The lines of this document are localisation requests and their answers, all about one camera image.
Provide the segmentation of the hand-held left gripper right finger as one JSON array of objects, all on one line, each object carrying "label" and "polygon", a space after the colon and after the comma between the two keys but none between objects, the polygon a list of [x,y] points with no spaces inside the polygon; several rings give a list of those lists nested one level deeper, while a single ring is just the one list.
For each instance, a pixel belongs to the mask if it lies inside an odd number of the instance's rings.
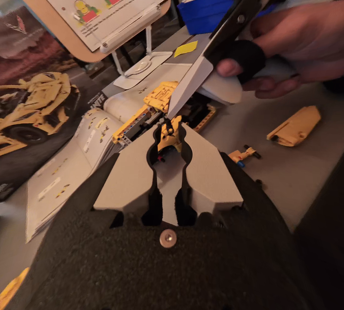
[{"label": "hand-held left gripper right finger", "polygon": [[179,226],[193,226],[201,213],[218,215],[243,204],[220,151],[187,124],[179,124],[182,186]]}]

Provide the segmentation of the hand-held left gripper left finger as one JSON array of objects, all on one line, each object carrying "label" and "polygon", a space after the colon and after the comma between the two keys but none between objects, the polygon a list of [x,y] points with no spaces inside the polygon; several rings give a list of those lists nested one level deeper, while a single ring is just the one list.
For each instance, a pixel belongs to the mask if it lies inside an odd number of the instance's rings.
[{"label": "hand-held left gripper left finger", "polygon": [[154,164],[162,125],[151,129],[124,148],[94,204],[97,210],[113,209],[124,215],[134,213],[145,226],[162,222],[162,194]]}]

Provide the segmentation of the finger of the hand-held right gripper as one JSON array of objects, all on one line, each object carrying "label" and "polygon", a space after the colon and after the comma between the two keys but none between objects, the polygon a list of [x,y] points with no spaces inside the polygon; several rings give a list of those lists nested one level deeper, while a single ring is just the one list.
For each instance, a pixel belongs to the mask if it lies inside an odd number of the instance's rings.
[{"label": "finger of the hand-held right gripper", "polygon": [[173,91],[167,118],[172,119],[213,71],[213,64],[200,55]]}]

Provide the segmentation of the yellow brick car model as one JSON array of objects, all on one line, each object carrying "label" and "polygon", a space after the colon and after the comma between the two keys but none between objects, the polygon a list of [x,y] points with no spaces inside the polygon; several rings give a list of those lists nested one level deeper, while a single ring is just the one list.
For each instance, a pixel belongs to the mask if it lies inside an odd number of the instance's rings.
[{"label": "yellow brick car model", "polygon": [[[170,97],[176,87],[176,81],[161,82],[156,89],[148,94],[143,99],[144,105],[113,134],[114,145],[125,148],[147,132],[154,124],[159,122],[163,124],[167,119]],[[180,123],[186,123],[199,133],[213,119],[216,112],[216,107],[211,104],[208,97],[195,93],[176,116],[182,115]]]}]

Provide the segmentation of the small yellow black brick assembly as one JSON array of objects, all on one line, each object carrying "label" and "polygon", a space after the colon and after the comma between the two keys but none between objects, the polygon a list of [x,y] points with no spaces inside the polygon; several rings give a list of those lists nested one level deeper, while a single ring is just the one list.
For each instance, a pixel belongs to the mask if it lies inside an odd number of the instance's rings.
[{"label": "small yellow black brick assembly", "polygon": [[236,150],[230,154],[228,154],[228,156],[230,157],[230,159],[232,161],[234,161],[239,167],[244,168],[245,164],[243,163],[243,160],[248,158],[248,157],[255,157],[257,159],[261,159],[261,155],[255,150],[253,149],[251,146],[249,145],[244,145],[244,152],[241,152],[239,150]]}]

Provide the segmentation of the grey desk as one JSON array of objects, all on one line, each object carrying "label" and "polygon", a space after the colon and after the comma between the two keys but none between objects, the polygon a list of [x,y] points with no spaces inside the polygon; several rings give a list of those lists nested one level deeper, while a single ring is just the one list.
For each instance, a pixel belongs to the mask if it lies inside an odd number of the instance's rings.
[{"label": "grey desk", "polygon": [[[303,106],[316,105],[322,120],[294,148],[266,140],[280,123]],[[315,200],[343,154],[343,95],[322,83],[304,84],[274,100],[243,94],[238,104],[223,107],[203,131],[219,150],[230,153],[252,144],[261,160],[249,158],[243,169],[263,181],[266,193],[294,230]],[[30,266],[46,229],[25,242],[28,182],[1,203],[1,290]]]}]

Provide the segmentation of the person's right hand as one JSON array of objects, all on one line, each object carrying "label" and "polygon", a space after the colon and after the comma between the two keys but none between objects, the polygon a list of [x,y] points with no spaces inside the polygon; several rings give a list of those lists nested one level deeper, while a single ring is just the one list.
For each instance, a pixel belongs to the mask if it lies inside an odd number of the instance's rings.
[{"label": "person's right hand", "polygon": [[344,0],[307,4],[256,18],[250,24],[253,42],[266,58],[280,55],[296,76],[276,82],[271,76],[247,81],[243,91],[260,99],[282,97],[301,85],[324,82],[344,73]]}]

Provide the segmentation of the yellow sticky note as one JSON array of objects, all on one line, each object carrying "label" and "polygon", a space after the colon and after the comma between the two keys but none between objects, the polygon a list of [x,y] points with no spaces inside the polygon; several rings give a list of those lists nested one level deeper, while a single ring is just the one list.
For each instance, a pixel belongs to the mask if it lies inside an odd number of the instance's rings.
[{"label": "yellow sticky note", "polygon": [[193,52],[197,48],[197,45],[198,45],[198,41],[192,41],[192,42],[189,42],[187,44],[183,44],[183,45],[179,46],[174,52],[174,58],[176,58],[182,54],[187,54],[187,53]]}]

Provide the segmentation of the blue plastic bin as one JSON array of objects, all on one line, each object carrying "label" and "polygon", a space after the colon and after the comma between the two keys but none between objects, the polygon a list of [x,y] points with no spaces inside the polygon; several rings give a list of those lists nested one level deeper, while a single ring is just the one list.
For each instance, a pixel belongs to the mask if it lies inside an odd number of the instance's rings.
[{"label": "blue plastic bin", "polygon": [[177,7],[190,35],[212,33],[233,0],[194,0]]}]

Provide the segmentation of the open instruction booklet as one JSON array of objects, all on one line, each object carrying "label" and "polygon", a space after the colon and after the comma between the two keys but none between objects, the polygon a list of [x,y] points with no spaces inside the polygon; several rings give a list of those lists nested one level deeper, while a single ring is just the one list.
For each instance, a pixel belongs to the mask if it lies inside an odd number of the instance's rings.
[{"label": "open instruction booklet", "polygon": [[121,129],[124,139],[133,141],[152,121],[152,110],[122,126],[144,105],[144,98],[163,81],[177,81],[175,64],[163,63],[131,89],[108,98],[103,109],[88,110],[71,140],[28,181],[25,242],[42,231],[69,196],[111,155],[122,150],[125,141],[115,143]]}]

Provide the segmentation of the yellow curved panel piece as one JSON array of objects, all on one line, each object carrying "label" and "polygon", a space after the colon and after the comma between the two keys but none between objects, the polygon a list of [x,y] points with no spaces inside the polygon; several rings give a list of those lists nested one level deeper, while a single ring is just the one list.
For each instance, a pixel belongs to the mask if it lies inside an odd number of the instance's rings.
[{"label": "yellow curved panel piece", "polygon": [[316,125],[321,115],[316,106],[305,106],[267,135],[267,140],[282,146],[294,147],[303,142]]}]

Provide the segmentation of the toy car box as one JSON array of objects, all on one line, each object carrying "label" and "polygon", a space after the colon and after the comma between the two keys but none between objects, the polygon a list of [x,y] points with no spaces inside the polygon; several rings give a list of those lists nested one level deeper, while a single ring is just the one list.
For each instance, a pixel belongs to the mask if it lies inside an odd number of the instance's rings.
[{"label": "toy car box", "polygon": [[86,73],[26,6],[1,10],[1,202],[74,135],[104,83]]}]

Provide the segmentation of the black perforated mat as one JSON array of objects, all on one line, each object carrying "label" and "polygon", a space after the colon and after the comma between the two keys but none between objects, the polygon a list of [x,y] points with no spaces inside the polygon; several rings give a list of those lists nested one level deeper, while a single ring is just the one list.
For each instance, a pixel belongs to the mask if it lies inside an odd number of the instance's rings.
[{"label": "black perforated mat", "polygon": [[294,237],[326,309],[344,309],[344,156],[297,226]]}]

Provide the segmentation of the wooden document stand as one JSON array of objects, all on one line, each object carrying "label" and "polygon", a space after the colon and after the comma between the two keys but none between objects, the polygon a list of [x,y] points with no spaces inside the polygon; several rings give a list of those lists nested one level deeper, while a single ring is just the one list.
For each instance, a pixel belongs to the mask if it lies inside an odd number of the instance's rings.
[{"label": "wooden document stand", "polygon": [[[105,42],[101,43],[100,48],[92,52],[59,15],[48,0],[23,0],[23,2],[74,57],[84,62],[96,63],[104,59],[109,54],[112,54],[117,70],[124,79],[127,79],[132,75],[136,77],[137,74],[140,74],[151,67],[153,59],[151,25],[167,13],[171,4],[171,0],[166,0],[160,5],[153,5],[145,12],[144,15],[139,17],[128,27],[120,32],[108,36],[105,39]],[[147,56],[145,57],[144,62],[141,62],[139,67],[134,67],[134,72],[123,72],[116,55],[116,50],[143,30],[146,30]]]}]

